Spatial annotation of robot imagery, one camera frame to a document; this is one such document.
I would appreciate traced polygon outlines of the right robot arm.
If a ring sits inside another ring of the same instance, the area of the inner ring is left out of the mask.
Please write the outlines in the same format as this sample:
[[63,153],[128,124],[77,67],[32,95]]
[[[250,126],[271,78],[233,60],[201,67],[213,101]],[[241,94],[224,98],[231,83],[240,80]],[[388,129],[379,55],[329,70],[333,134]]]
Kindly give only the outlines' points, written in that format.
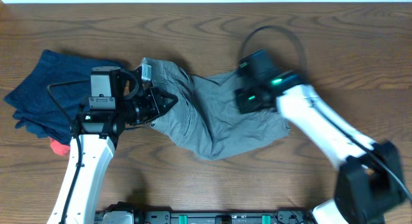
[[398,149],[378,143],[339,116],[302,77],[281,73],[265,50],[239,60],[235,91],[241,113],[274,109],[297,126],[337,170],[333,198],[310,211],[310,223],[383,223],[411,199]]

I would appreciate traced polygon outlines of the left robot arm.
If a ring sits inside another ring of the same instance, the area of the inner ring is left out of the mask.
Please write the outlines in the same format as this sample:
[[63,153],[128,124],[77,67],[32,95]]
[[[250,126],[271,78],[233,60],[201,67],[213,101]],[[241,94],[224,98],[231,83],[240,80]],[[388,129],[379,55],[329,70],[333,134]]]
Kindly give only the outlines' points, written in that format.
[[70,159],[49,223],[134,223],[135,209],[123,202],[97,212],[102,182],[125,130],[165,115],[178,97],[151,85],[151,67],[129,71],[93,68],[91,94],[70,118]]

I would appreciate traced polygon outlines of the grey shorts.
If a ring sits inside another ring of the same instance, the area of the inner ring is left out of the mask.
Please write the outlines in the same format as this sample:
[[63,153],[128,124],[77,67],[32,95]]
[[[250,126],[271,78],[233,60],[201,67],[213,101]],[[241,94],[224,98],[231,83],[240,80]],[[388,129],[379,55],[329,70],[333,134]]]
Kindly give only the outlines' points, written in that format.
[[221,160],[268,146],[290,132],[288,121],[275,111],[239,112],[233,71],[202,78],[171,61],[145,57],[142,64],[151,67],[154,87],[178,97],[151,127],[199,158]]

